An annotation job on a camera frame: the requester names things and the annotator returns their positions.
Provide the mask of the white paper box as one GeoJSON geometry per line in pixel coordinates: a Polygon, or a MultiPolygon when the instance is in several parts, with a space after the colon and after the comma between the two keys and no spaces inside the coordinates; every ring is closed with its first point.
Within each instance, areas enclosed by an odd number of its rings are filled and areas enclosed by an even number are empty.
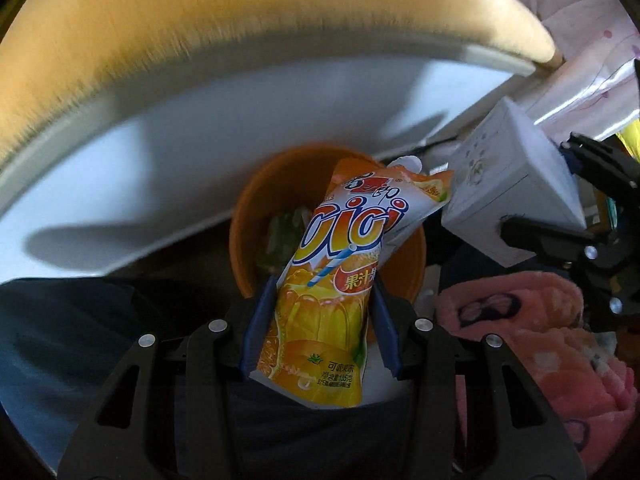
{"type": "Polygon", "coordinates": [[[460,144],[448,168],[454,176],[442,226],[500,266],[510,268],[533,257],[501,239],[500,223],[506,218],[586,228],[577,184],[564,157],[508,98],[460,144]]]}

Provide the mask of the orange jelly drink pouch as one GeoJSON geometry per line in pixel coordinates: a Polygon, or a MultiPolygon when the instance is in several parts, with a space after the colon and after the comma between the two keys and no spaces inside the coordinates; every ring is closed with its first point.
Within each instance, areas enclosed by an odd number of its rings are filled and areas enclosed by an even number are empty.
{"type": "Polygon", "coordinates": [[[379,167],[343,158],[323,202],[258,302],[242,367],[310,408],[354,408],[367,364],[369,297],[378,269],[449,202],[450,170],[419,159],[379,167]]]}

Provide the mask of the yellow floral bed blanket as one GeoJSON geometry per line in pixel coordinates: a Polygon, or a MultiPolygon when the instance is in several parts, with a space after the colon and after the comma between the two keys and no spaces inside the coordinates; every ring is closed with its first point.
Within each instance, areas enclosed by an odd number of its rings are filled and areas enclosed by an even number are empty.
{"type": "Polygon", "coordinates": [[[518,0],[26,0],[1,43],[1,158],[114,80],[211,44],[325,29],[426,32],[539,64],[559,56],[518,0]]]}

